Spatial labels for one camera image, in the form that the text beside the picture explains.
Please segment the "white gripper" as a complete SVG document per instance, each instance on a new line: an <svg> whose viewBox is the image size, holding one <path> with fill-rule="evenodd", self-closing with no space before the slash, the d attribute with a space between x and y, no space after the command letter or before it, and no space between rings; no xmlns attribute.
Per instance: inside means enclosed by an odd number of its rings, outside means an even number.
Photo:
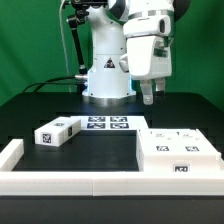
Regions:
<svg viewBox="0 0 224 224"><path fill-rule="evenodd" d="M170 47L158 36L133 37L127 40L129 72L134 80L141 80L140 87L145 105L153 104L152 81L156 79L156 92L165 92L166 79L172 73Z"/></svg>

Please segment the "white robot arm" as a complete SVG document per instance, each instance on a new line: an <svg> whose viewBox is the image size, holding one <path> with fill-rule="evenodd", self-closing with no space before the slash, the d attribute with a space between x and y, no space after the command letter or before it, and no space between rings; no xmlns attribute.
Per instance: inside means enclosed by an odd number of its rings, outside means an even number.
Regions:
<svg viewBox="0 0 224 224"><path fill-rule="evenodd" d="M191 0L106 0L87 10L93 40L93 64L86 76L86 101L116 104L136 95L138 80L143 103L165 90L172 74L170 46L175 22Z"/></svg>

